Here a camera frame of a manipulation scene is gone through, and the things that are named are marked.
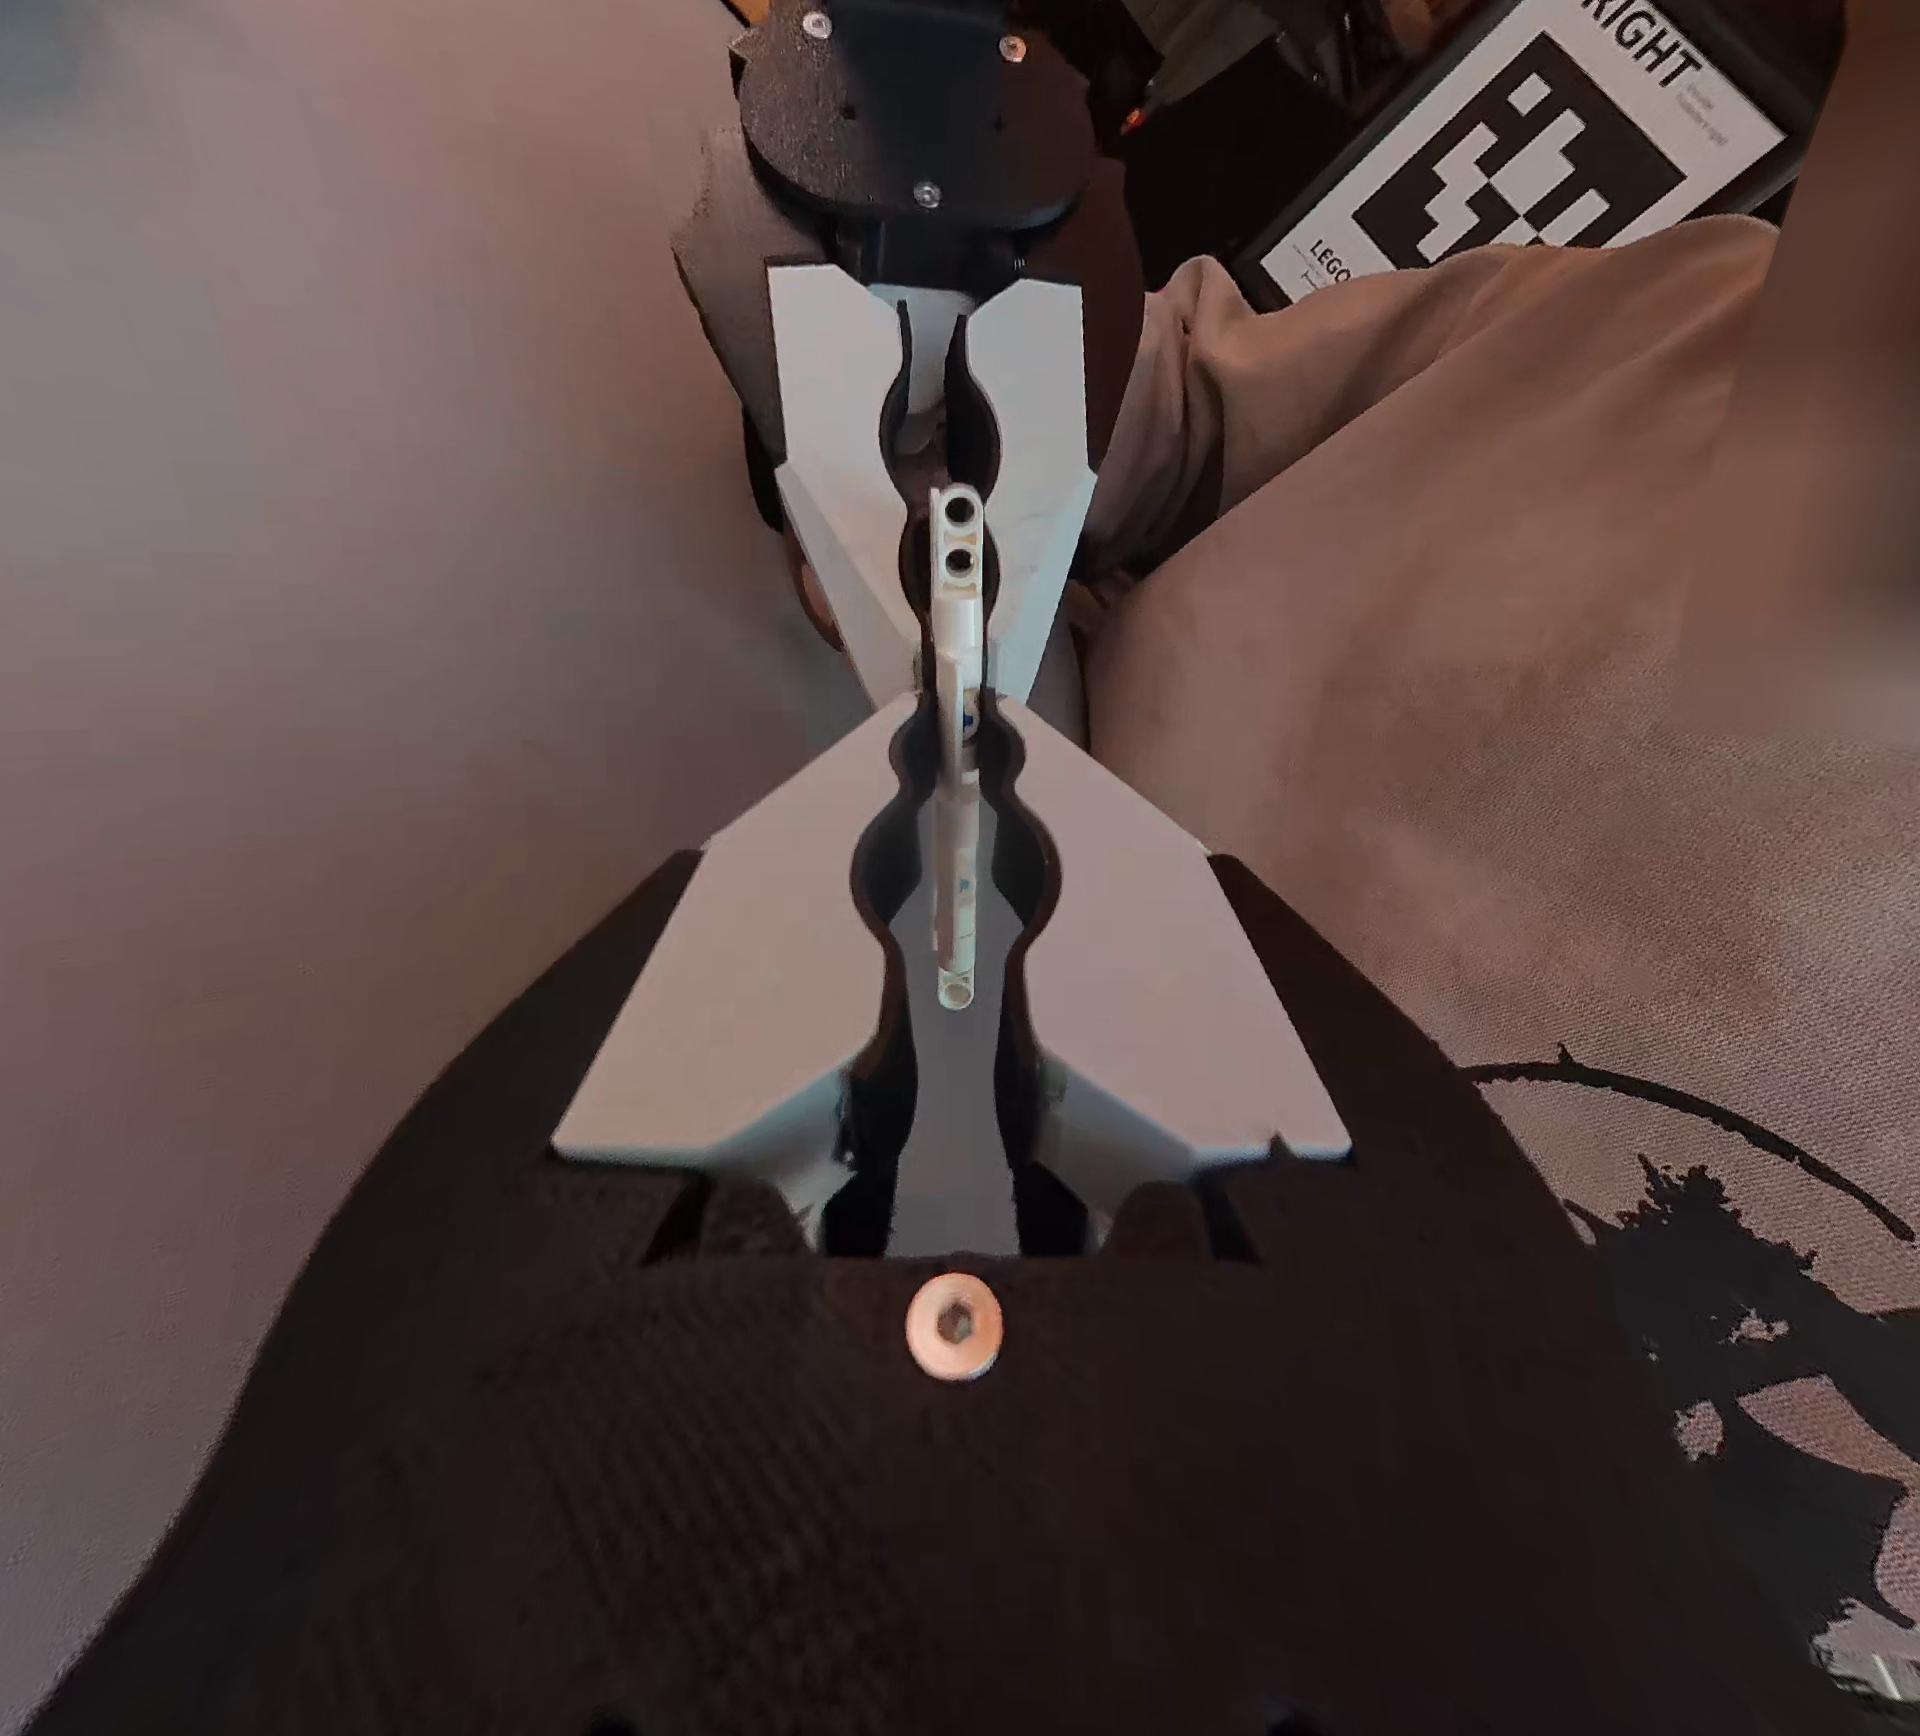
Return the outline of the person's right hand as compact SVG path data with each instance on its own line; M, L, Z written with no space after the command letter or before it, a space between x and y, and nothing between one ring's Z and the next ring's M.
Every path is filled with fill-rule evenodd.
M803 542L792 530L781 534L781 554L787 564L790 589L800 605L804 621L815 634L836 655L847 652L842 630L834 618L832 605L817 577Z

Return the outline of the person's right forearm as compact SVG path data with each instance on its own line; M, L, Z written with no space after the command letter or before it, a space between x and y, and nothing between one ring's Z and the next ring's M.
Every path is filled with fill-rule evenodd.
M1094 756L1410 765L1505 716L1669 697L1780 228L1488 246L1259 313L1219 261L1146 303L1082 542Z

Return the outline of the beige printed sweatshirt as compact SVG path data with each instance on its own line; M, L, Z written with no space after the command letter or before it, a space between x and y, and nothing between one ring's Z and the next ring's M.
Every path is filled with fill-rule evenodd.
M1788 1732L1916 1732L1916 0L1866 2L1808 162L1657 706L1115 773L1544 1181L1803 1649Z

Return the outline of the white toy brick beam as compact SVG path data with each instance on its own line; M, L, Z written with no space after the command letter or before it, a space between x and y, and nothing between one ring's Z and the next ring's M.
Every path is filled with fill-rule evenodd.
M966 1010L976 995L983 795L976 736L988 661L987 514L969 484L929 507L929 621L939 777L930 798L937 999Z

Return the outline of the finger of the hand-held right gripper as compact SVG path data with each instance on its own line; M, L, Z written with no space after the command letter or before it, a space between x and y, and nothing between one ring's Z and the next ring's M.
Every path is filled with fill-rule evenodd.
M828 262L767 268L784 518L875 710L918 697L923 621L900 577L908 508L884 430L908 374L900 315Z
M965 321L957 449L978 475L997 590L993 691L1027 702L1093 507L1085 295L1023 279Z

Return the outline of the black box with marker label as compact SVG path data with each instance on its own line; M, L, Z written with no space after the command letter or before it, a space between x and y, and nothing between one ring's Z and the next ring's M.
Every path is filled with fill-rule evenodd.
M1750 214L1799 177L1824 94L1735 0L1479 0L1231 273L1272 313L1490 244Z

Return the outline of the grey desk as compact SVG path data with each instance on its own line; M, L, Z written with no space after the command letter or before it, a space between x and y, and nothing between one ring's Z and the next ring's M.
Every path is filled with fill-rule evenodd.
M863 718L671 234L725 0L2 0L2 1696L324 1225Z

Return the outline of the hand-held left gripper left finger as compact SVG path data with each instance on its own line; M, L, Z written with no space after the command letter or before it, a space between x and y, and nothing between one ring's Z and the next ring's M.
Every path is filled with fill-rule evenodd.
M752 1181L812 1248L884 1246L860 1218L916 1109L895 921L921 883L918 815L906 693L711 836L552 1155Z

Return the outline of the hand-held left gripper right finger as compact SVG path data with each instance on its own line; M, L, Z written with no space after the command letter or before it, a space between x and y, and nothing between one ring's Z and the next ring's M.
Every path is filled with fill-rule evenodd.
M1352 1155L1208 848L1019 701L980 723L1006 956L995 1109L1020 1248L1094 1248L1144 1187Z

